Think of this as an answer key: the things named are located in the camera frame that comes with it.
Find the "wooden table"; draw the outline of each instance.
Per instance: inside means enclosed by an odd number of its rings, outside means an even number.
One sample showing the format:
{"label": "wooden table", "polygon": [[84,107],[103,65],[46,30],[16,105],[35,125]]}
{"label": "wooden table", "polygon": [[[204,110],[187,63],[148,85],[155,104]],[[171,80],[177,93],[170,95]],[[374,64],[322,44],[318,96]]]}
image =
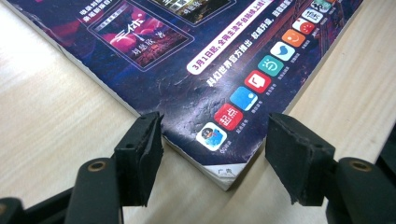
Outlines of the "wooden table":
{"label": "wooden table", "polygon": [[[365,0],[290,114],[333,144],[335,158],[375,161],[396,120],[396,1]],[[0,198],[29,207],[108,157],[135,117],[0,3]],[[291,205],[260,155],[224,192],[168,145],[148,207],[126,223],[325,223]]]}

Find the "magazine cover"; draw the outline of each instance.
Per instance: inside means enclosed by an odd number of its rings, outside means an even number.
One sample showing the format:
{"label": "magazine cover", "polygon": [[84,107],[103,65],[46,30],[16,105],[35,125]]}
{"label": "magazine cover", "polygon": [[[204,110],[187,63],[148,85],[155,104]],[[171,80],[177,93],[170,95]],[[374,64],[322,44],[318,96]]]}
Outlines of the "magazine cover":
{"label": "magazine cover", "polygon": [[228,189],[362,0],[3,0]]}

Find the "app icon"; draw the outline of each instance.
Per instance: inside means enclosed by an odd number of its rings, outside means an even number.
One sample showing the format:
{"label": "app icon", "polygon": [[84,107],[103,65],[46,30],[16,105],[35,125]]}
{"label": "app icon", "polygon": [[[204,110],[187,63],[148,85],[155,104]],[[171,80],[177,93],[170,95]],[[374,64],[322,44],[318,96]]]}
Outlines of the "app icon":
{"label": "app icon", "polygon": [[250,91],[245,87],[239,87],[233,95],[231,95],[230,100],[239,108],[248,111],[253,107],[258,98],[259,97],[253,91]]}
{"label": "app icon", "polygon": [[311,7],[307,8],[307,9],[303,12],[302,16],[303,16],[305,19],[307,19],[307,20],[309,20],[309,21],[312,21],[313,23],[318,23],[318,22],[320,22],[320,20],[323,18],[323,14],[321,14],[320,12],[314,10],[314,9],[311,8]]}
{"label": "app icon", "polygon": [[266,55],[259,63],[259,69],[271,77],[276,77],[282,68],[283,63],[270,55]]}
{"label": "app icon", "polygon": [[236,128],[243,117],[244,115],[240,110],[236,109],[232,105],[225,104],[215,114],[215,121],[228,131],[232,131]]}
{"label": "app icon", "polygon": [[212,122],[208,122],[195,137],[199,143],[211,151],[218,150],[226,138],[227,133]]}
{"label": "app icon", "polygon": [[294,54],[295,49],[283,42],[277,42],[272,48],[271,53],[278,59],[288,61]]}
{"label": "app icon", "polygon": [[314,0],[311,3],[311,7],[321,13],[326,13],[330,10],[330,8],[332,8],[332,4],[326,2],[325,0]]}
{"label": "app icon", "polygon": [[311,32],[315,29],[314,24],[304,20],[303,18],[297,19],[297,21],[293,23],[292,27],[305,35],[311,34]]}
{"label": "app icon", "polygon": [[271,83],[271,78],[265,74],[254,70],[245,79],[245,85],[258,93],[263,93]]}
{"label": "app icon", "polygon": [[305,41],[305,36],[301,35],[297,31],[289,29],[285,34],[282,35],[282,40],[298,48]]}

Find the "game card image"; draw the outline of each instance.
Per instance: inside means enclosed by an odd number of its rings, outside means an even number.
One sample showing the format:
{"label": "game card image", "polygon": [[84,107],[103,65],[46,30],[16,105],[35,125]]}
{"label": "game card image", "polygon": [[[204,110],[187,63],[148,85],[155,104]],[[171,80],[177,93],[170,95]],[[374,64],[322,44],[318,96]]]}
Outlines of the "game card image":
{"label": "game card image", "polygon": [[230,0],[150,0],[192,24],[197,24],[214,15]]}
{"label": "game card image", "polygon": [[127,1],[114,7],[90,31],[143,71],[189,43],[182,31]]}

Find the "black object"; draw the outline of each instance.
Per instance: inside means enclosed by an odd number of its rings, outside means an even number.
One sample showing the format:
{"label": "black object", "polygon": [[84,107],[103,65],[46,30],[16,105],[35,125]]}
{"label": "black object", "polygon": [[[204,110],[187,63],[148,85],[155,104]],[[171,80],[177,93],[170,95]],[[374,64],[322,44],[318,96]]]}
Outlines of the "black object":
{"label": "black object", "polygon": [[334,151],[298,120],[270,115],[265,157],[292,203],[321,206],[326,197],[331,224],[396,223],[396,187],[391,175],[360,159],[336,162]]}
{"label": "black object", "polygon": [[123,223],[123,206],[148,204],[163,156],[161,120],[157,112],[138,118],[111,159],[79,168],[72,189],[26,210],[19,199],[0,199],[0,224]]}

